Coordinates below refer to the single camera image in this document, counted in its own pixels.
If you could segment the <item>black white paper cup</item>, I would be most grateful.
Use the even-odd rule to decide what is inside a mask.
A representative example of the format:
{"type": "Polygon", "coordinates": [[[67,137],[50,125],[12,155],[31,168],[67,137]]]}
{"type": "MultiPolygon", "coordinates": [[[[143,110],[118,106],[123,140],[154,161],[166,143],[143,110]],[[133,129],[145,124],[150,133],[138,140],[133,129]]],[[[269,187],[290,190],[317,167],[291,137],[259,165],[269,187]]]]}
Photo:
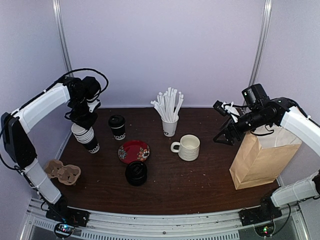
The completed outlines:
{"type": "Polygon", "coordinates": [[[117,127],[117,128],[110,127],[110,129],[112,131],[112,134],[113,134],[115,140],[120,141],[126,137],[125,124],[122,125],[121,127],[117,127]]]}

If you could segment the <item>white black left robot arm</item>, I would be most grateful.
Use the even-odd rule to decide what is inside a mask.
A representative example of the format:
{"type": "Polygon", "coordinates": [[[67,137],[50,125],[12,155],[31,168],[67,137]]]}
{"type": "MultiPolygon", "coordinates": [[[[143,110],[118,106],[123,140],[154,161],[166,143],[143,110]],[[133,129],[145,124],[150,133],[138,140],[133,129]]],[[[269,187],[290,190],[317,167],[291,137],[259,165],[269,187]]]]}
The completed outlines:
{"type": "Polygon", "coordinates": [[[63,76],[21,107],[1,116],[3,145],[16,164],[14,170],[20,172],[48,204],[54,205],[51,211],[61,222],[69,221],[72,211],[61,203],[62,193],[39,163],[34,146],[37,141],[32,138],[40,137],[49,143],[53,130],[45,124],[58,108],[67,105],[70,112],[66,118],[73,123],[79,142],[85,145],[92,142],[101,90],[100,83],[93,76],[83,79],[63,76]]]}

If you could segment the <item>stack of black lids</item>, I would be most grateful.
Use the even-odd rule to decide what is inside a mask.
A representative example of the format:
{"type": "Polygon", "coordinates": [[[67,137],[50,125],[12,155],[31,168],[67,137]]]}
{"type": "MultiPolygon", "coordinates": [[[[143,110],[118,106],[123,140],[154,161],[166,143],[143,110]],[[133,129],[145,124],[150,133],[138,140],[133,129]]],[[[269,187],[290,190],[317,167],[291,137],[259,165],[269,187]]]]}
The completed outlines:
{"type": "Polygon", "coordinates": [[[144,162],[133,161],[125,169],[127,182],[135,187],[143,185],[148,178],[148,168],[144,162]]]}

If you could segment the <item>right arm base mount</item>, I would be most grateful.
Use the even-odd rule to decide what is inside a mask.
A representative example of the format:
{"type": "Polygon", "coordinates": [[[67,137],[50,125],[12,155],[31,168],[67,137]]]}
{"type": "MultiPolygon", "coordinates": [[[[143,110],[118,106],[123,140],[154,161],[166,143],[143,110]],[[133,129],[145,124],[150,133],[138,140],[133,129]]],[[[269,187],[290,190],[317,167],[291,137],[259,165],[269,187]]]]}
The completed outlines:
{"type": "Polygon", "coordinates": [[[260,200],[260,206],[243,208],[238,212],[242,226],[255,225],[259,237],[271,237],[276,232],[274,220],[282,216],[279,207],[275,207],[270,197],[260,200]]]}

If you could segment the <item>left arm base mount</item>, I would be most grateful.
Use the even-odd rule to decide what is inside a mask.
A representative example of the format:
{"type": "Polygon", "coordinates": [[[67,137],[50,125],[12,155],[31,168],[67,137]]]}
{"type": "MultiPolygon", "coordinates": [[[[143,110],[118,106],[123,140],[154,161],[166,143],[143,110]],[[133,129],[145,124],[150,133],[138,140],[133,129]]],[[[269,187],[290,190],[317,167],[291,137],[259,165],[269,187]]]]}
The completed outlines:
{"type": "Polygon", "coordinates": [[[44,202],[48,206],[46,218],[57,222],[53,227],[53,232],[59,239],[69,238],[76,228],[87,226],[90,217],[88,211],[70,208],[65,200],[56,204],[46,200],[44,202]]]}

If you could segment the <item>stack of paper cups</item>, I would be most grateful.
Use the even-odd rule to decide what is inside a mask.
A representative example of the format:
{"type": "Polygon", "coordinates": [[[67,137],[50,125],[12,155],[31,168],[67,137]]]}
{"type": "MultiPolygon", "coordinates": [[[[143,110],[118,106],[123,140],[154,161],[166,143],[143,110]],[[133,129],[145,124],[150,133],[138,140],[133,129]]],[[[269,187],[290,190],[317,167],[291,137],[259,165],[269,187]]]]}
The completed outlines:
{"type": "Polygon", "coordinates": [[[75,139],[91,154],[95,154],[100,150],[100,145],[95,136],[93,127],[85,129],[77,124],[71,126],[71,132],[75,139]]]}

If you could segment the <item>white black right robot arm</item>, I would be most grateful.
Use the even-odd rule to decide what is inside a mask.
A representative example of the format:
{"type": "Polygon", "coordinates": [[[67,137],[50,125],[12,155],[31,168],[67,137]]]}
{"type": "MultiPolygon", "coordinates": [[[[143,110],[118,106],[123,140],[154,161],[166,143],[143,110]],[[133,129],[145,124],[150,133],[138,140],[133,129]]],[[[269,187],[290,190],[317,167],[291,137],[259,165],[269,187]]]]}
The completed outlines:
{"type": "Polygon", "coordinates": [[[242,144],[229,169],[236,189],[269,184],[296,154],[302,143],[320,153],[320,126],[289,98],[270,99],[261,84],[242,91],[249,112],[216,101],[214,109],[229,118],[213,138],[215,143],[242,144]]]}

